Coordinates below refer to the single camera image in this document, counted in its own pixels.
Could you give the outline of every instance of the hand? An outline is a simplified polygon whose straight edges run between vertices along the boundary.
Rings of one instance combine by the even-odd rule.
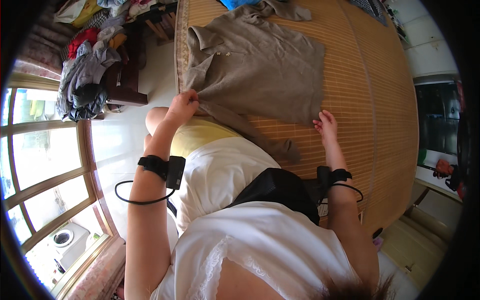
[[[319,120],[313,120],[315,129],[322,135],[322,144],[325,148],[337,144],[335,117],[326,109],[318,113]]]
[[[198,95],[195,90],[180,93],[173,97],[172,104],[168,108],[163,121],[172,122],[177,127],[180,127],[192,118],[199,105]]]

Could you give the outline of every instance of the bamboo mat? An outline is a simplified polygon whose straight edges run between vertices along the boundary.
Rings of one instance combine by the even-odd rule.
[[[271,22],[303,32],[325,45],[321,109],[338,121],[338,141],[355,185],[365,200],[363,223],[369,233],[400,217],[410,200],[418,151],[417,103],[407,60],[390,22],[385,27],[346,0],[291,0],[312,13],[310,22],[277,16]],[[177,88],[184,89],[188,26],[205,26],[226,12],[215,0],[179,0],[175,35]],[[293,165],[275,159],[303,179],[316,178],[325,165],[321,136],[313,128],[248,116],[274,140],[291,138],[302,159]]]

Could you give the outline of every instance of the blue towel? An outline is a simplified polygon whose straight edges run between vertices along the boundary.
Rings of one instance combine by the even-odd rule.
[[[261,0],[220,0],[220,1],[222,1],[223,5],[225,5],[229,11],[231,11],[243,4],[255,5]]]

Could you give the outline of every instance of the yellow pillow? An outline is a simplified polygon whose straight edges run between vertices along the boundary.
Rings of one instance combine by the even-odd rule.
[[[85,22],[90,20],[94,13],[101,9],[102,8],[96,4],[96,0],[87,0],[85,2],[84,8],[82,9],[78,17],[70,24],[77,28],[80,28],[85,24]]]

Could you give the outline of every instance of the white lace trim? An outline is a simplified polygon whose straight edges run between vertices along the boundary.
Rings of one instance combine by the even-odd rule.
[[[233,238],[231,236],[226,236],[212,249],[200,267],[197,276],[195,276],[188,290],[186,299],[216,299],[220,273],[222,272],[222,263],[226,257],[260,277],[284,299],[297,299],[294,295],[286,293],[283,288],[278,286],[275,283],[276,280],[274,280],[253,257],[250,255],[240,255],[240,257],[237,257],[234,253],[228,253],[228,246],[232,240]]]
[[[224,237],[210,252],[188,290],[186,299],[209,300],[216,298],[223,259],[227,256],[230,236]]]

